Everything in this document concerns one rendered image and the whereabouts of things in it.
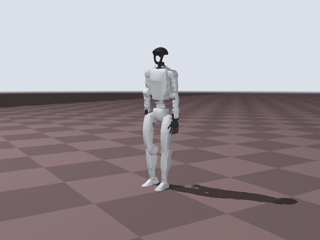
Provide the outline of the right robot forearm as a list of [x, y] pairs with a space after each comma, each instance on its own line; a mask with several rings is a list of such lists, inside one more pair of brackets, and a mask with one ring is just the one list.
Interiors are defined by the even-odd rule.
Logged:
[[151, 112], [151, 97], [150, 96], [145, 96], [144, 97], [144, 112], [145, 110], [148, 110], [148, 113]]

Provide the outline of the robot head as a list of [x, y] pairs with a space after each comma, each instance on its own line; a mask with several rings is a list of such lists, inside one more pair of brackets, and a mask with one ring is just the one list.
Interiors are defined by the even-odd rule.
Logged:
[[[154, 57], [154, 62], [158, 65], [158, 67], [156, 69], [163, 68], [161, 66], [166, 67], [164, 62], [162, 62], [162, 60], [163, 60], [164, 55], [168, 55], [168, 51], [163, 47], [158, 47], [158, 48], [154, 49], [152, 53], [153, 53], [153, 57]], [[156, 61], [156, 56], [160, 57], [159, 62]]]

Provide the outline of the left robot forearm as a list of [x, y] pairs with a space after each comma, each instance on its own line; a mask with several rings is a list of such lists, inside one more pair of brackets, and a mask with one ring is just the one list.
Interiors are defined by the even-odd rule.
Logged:
[[174, 114], [174, 119], [179, 118], [179, 111], [180, 111], [179, 103], [180, 103], [179, 93], [176, 91], [175, 99], [172, 100], [172, 113]]

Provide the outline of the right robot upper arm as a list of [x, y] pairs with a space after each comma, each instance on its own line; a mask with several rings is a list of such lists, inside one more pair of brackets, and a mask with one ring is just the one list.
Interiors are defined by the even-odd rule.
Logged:
[[150, 96], [151, 95], [151, 88], [150, 88], [150, 69], [145, 71], [145, 85], [146, 88], [142, 91], [143, 95]]

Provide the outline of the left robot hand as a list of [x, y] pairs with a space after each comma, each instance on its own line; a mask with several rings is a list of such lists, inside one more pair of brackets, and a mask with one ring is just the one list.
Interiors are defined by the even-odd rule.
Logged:
[[169, 133], [171, 133], [171, 135], [172, 134], [177, 134], [178, 133], [178, 131], [179, 131], [179, 123], [178, 123], [178, 120], [179, 120], [179, 118], [178, 119], [175, 119], [174, 118], [174, 114], [172, 114], [172, 122], [171, 122], [171, 124], [169, 125], [169, 127], [168, 127], [168, 129], [170, 128], [170, 126], [171, 126], [171, 129], [170, 129], [170, 132]]

